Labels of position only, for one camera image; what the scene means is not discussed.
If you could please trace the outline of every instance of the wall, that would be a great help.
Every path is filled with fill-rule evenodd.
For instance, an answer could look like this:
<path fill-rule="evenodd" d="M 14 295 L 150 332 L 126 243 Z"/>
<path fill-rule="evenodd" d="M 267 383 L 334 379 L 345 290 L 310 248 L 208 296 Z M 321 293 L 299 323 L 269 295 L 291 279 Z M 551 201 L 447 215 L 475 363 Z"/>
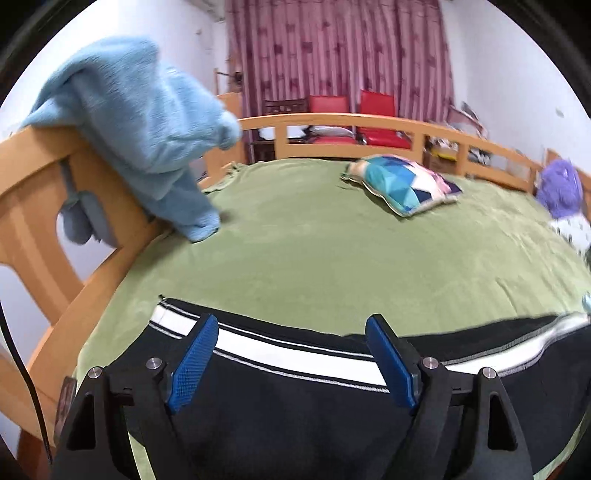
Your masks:
<path fill-rule="evenodd" d="M 213 68 L 218 66 L 224 72 L 227 69 L 225 24 L 215 23 L 186 0 L 98 0 L 61 30 L 16 82 L 0 106 L 0 140 L 18 129 L 53 70 L 78 49 L 110 35 L 151 37 L 160 46 L 163 60 L 190 73 L 211 91 Z M 195 170 L 200 169 L 197 162 Z M 108 247 L 93 241 L 82 247 L 69 243 L 64 239 L 60 221 L 57 230 L 80 278 L 86 278 L 110 253 Z M 16 274 L 7 267 L 0 267 L 0 292 L 15 343 L 26 361 L 48 322 Z M 18 429 L 2 414 L 0 434 L 15 452 Z"/>
<path fill-rule="evenodd" d="M 487 0 L 440 0 L 456 105 L 466 101 L 490 139 L 534 160 L 553 148 L 591 172 L 591 120 L 541 48 Z"/>

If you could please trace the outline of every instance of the cable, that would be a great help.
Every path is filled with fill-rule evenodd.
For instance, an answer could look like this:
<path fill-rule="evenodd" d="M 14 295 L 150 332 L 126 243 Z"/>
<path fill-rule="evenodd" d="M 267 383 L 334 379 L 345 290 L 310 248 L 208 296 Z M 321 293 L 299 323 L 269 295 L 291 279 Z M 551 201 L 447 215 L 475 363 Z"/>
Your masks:
<path fill-rule="evenodd" d="M 31 399 L 33 400 L 33 406 L 35 407 L 35 413 L 37 414 L 37 420 L 39 422 L 39 428 L 41 429 L 41 438 L 43 439 L 43 446 L 45 447 L 45 452 L 47 454 L 47 461 L 51 465 L 53 463 L 53 457 L 51 455 L 51 447 L 49 445 L 49 437 L 47 436 L 47 428 L 45 426 L 45 420 L 43 418 L 43 412 L 41 411 L 41 404 L 39 403 L 39 397 L 37 396 L 37 391 L 35 390 L 35 385 L 33 385 L 33 380 L 25 367 L 25 364 L 22 363 L 22 359 L 18 354 L 18 350 L 16 345 L 14 345 L 14 340 L 12 340 L 12 336 L 10 335 L 10 330 L 8 329 L 8 323 L 6 321 L 6 317 L 4 316 L 4 309 L 2 308 L 2 302 L 0 301 L 0 331 L 4 336 L 4 340 L 6 340 L 6 345 L 8 347 L 8 351 L 12 355 L 12 359 L 17 365 L 18 371 L 21 373 L 22 378 L 24 379 L 25 383 L 27 384 L 27 388 L 29 389 L 29 393 L 31 394 Z"/>

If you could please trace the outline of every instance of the chair backrest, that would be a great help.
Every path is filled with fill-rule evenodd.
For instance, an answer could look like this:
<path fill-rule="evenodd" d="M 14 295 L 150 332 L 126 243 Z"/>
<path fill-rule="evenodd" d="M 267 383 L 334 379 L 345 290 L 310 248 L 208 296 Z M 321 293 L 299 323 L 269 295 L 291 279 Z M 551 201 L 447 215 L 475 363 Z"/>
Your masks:
<path fill-rule="evenodd" d="M 349 102 L 345 96 L 310 95 L 312 113 L 349 113 Z"/>
<path fill-rule="evenodd" d="M 306 113 L 308 101 L 305 98 L 294 100 L 264 100 L 262 104 L 263 115 L 279 115 L 281 113 Z"/>
<path fill-rule="evenodd" d="M 396 99 L 385 93 L 361 90 L 359 113 L 365 115 L 396 116 Z"/>

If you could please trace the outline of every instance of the purple plush toy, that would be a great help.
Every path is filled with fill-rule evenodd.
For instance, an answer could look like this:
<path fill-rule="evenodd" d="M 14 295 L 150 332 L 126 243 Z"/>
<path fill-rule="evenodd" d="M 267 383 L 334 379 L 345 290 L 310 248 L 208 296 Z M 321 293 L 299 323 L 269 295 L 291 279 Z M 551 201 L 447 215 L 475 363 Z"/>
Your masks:
<path fill-rule="evenodd" d="M 553 218 L 574 215 L 581 211 L 583 188 L 576 169 L 568 160 L 555 160 L 541 173 L 535 195 Z"/>

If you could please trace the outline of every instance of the wooden chair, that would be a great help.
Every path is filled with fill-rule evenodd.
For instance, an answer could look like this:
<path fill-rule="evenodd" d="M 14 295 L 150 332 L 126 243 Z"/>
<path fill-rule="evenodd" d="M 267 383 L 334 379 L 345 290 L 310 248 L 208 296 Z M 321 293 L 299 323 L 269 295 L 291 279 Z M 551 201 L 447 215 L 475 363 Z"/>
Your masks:
<path fill-rule="evenodd" d="M 281 113 L 304 113 L 308 111 L 308 100 L 265 100 L 262 103 L 263 115 L 279 115 Z"/>

